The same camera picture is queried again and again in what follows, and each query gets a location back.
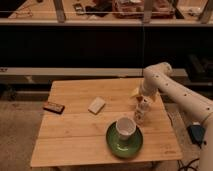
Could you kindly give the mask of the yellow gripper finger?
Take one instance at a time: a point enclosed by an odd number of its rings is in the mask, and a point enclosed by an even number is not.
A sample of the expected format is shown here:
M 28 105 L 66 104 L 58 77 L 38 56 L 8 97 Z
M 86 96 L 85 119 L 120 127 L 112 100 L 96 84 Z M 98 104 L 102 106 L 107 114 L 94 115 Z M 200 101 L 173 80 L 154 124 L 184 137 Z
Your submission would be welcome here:
M 140 96 L 140 88 L 139 87 L 135 88 L 131 93 L 131 98 L 138 97 L 138 96 Z

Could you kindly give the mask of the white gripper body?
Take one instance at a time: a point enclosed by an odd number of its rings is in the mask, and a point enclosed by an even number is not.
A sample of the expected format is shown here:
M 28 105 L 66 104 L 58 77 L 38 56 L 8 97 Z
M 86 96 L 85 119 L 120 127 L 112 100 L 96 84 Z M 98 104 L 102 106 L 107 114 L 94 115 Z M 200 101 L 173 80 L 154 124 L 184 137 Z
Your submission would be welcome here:
M 143 96 L 150 97 L 151 99 L 156 98 L 157 88 L 153 86 L 149 81 L 144 80 L 140 85 L 140 93 Z

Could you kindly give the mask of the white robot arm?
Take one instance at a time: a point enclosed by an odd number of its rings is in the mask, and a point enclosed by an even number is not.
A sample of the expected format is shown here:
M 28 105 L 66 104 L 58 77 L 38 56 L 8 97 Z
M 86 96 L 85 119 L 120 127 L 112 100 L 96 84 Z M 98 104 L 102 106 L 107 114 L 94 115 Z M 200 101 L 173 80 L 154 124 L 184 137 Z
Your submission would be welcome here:
M 170 78 L 172 67 L 167 62 L 143 69 L 143 81 L 132 92 L 132 97 L 155 100 L 158 90 L 185 110 L 205 128 L 199 160 L 199 171 L 213 171 L 213 101 L 188 89 Z

